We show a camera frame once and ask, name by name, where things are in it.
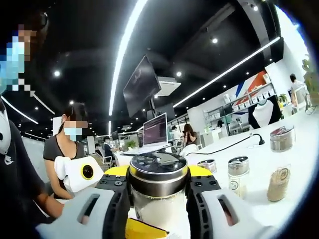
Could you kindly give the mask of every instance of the ponytail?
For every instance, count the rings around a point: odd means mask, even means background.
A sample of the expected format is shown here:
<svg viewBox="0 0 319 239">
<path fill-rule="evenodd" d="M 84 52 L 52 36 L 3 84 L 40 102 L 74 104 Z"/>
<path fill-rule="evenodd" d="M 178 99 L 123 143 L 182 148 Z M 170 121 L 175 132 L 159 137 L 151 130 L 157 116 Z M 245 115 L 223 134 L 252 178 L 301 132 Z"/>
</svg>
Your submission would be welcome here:
<svg viewBox="0 0 319 239">
<path fill-rule="evenodd" d="M 64 126 L 64 123 L 62 123 L 62 125 L 60 126 L 59 132 L 57 134 L 61 133 L 61 131 L 63 130 L 63 126 Z"/>
</svg>

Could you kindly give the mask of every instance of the laptop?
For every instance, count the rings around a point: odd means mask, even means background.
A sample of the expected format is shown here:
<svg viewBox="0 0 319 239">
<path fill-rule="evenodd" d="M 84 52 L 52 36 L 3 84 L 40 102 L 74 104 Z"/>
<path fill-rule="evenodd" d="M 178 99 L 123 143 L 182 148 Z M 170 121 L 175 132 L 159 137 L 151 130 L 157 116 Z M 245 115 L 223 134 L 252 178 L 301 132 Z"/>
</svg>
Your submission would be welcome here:
<svg viewBox="0 0 319 239">
<path fill-rule="evenodd" d="M 143 125 L 143 147 L 125 152 L 126 155 L 151 153 L 169 147 L 166 113 Z"/>
</svg>

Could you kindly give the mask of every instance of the laptop screen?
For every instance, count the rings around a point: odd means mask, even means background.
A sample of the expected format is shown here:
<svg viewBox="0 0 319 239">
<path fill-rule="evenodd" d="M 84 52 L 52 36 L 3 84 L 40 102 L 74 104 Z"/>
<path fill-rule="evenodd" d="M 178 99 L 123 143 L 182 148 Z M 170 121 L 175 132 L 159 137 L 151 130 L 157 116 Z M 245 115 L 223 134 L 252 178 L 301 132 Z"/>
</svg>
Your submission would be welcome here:
<svg viewBox="0 0 319 239">
<path fill-rule="evenodd" d="M 144 145 L 151 143 L 167 143 L 166 113 L 144 123 Z"/>
</svg>

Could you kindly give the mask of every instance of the white table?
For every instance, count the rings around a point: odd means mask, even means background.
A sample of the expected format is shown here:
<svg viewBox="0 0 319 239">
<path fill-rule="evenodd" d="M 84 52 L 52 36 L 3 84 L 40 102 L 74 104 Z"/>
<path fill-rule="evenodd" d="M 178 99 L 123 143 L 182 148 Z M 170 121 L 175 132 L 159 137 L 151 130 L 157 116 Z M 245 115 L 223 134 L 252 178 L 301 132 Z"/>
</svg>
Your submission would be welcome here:
<svg viewBox="0 0 319 239">
<path fill-rule="evenodd" d="M 222 138 L 199 152 L 217 151 L 244 139 L 250 133 L 259 133 L 265 141 L 264 145 L 251 147 L 259 142 L 259 137 L 254 136 L 222 152 L 213 155 L 192 154 L 187 157 L 187 160 L 189 165 L 196 165 L 206 159 L 215 159 L 217 173 L 214 176 L 222 188 L 228 188 L 228 160 L 236 156 L 248 156 L 250 175 L 245 201 L 252 206 L 255 218 L 262 224 L 280 227 L 291 216 L 305 194 L 316 168 L 319 136 L 318 118 L 319 114 L 316 112 L 310 116 L 299 112 L 267 127 Z M 286 152 L 274 153 L 270 149 L 269 134 L 287 124 L 295 126 L 296 143 L 292 149 Z M 276 203 L 269 202 L 266 194 L 271 174 L 276 165 L 284 165 L 285 163 L 291 165 L 286 197 Z"/>
</svg>

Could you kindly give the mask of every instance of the ceiling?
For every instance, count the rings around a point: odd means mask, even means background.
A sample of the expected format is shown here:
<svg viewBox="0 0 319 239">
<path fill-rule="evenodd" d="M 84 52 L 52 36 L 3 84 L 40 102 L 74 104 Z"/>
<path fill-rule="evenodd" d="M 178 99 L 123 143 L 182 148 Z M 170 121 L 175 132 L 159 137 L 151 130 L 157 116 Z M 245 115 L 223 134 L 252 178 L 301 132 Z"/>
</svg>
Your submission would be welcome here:
<svg viewBox="0 0 319 239">
<path fill-rule="evenodd" d="M 242 0 L 149 0 L 125 52 L 114 110 L 109 116 L 115 62 L 135 3 L 136 0 L 95 0 L 92 4 L 83 0 L 74 4 L 64 0 L 50 9 L 48 36 L 26 81 L 55 114 L 30 97 L 30 92 L 6 92 L 4 97 L 14 107 L 38 122 L 7 107 L 12 121 L 21 124 L 22 135 L 27 132 L 47 138 L 52 133 L 51 119 L 60 116 L 70 100 L 86 104 L 91 135 L 107 134 L 109 120 L 112 131 L 121 131 L 122 126 L 131 123 L 131 130 L 136 130 L 146 118 L 142 111 L 134 119 L 129 118 L 123 88 L 145 54 L 158 76 L 175 77 L 181 82 L 170 96 L 155 99 L 155 107 L 159 107 L 176 104 L 280 36 L 277 15 L 265 1 L 250 1 L 253 5 L 248 5 Z M 258 6 L 258 11 L 253 10 L 254 6 Z M 212 43 L 214 38 L 218 39 L 216 44 Z M 239 84 L 263 70 L 270 59 L 278 61 L 282 56 L 281 40 L 178 105 L 176 115 Z M 55 77 L 55 71 L 61 75 Z"/>
</svg>

